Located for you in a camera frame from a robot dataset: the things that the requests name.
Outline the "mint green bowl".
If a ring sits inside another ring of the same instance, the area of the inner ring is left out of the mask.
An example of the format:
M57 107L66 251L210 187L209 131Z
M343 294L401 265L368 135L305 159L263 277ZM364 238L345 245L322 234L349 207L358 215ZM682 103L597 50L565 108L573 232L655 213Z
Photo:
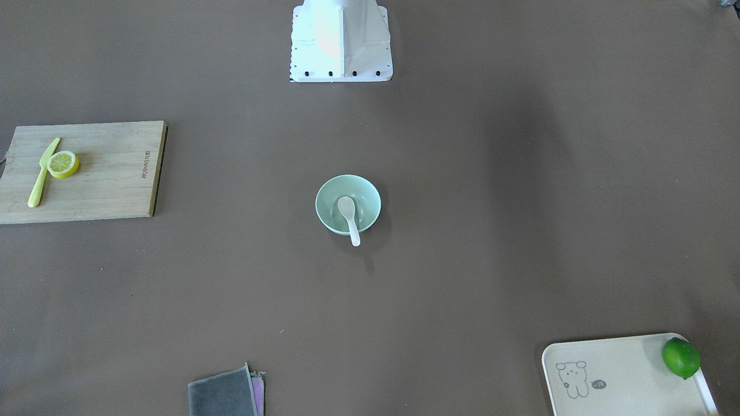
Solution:
M380 217L380 193L364 177L342 174L323 184L315 198L316 214L326 229L339 235L368 230Z

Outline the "white ceramic spoon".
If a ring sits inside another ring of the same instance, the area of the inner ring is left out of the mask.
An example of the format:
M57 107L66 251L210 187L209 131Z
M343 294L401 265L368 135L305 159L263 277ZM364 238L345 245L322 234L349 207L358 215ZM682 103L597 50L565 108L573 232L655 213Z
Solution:
M361 245L361 237L355 221L355 202L349 196L342 196L338 200L338 210L346 220L349 227L351 243L354 247Z

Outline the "grey folded cloth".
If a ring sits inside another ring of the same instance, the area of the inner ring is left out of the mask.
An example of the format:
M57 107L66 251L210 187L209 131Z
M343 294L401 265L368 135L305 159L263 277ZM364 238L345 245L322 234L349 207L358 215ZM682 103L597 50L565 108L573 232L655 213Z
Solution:
M190 415L264 415L265 372L251 371L248 363L188 384Z

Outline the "cream serving tray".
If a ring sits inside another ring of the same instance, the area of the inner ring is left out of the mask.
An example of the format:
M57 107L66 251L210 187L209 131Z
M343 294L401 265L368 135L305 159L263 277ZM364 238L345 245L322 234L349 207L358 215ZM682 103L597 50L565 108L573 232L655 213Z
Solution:
M555 415L717 415L702 371L684 379L666 367L677 333L552 343L542 353Z

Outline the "yellow lemon half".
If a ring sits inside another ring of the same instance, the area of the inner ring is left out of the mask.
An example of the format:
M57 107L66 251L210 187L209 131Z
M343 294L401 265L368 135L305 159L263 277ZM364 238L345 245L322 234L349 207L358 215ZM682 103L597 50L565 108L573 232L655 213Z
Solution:
M60 151L50 156L47 162L48 173L56 179L65 179L77 172L80 160L71 151Z

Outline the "yellow plastic knife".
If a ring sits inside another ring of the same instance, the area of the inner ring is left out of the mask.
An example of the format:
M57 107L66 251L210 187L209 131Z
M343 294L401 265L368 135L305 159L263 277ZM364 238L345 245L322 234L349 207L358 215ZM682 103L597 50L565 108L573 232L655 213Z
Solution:
M56 148L59 145L59 142L61 141L60 137L55 138L45 149L44 153L40 156L39 159L39 166L40 166L40 172L37 176L37 179L35 181L34 187L32 187L32 191L30 192L30 196L27 201L27 206L33 208L35 206L39 206L40 204L40 198L42 197L45 179L48 174L47 170L47 164L54 154Z

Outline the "green lime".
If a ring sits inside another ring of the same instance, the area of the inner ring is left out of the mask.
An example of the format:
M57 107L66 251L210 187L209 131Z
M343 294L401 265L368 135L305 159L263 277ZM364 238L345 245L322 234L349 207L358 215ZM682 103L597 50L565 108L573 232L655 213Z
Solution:
M700 353L687 340L673 337L666 341L661 351L664 366L675 376L687 380L701 367Z

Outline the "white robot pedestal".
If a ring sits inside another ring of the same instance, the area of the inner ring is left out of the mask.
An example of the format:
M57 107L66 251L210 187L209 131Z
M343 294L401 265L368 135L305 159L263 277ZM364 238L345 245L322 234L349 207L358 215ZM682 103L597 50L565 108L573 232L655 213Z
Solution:
M388 10L377 2L304 1L293 9L291 82L381 82L393 73Z

